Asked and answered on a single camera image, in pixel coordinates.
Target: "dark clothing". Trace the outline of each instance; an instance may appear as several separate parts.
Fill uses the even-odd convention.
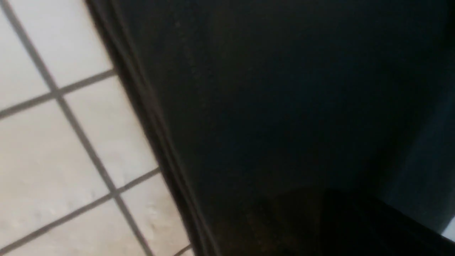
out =
[[[198,256],[454,254],[453,0],[88,3]]]

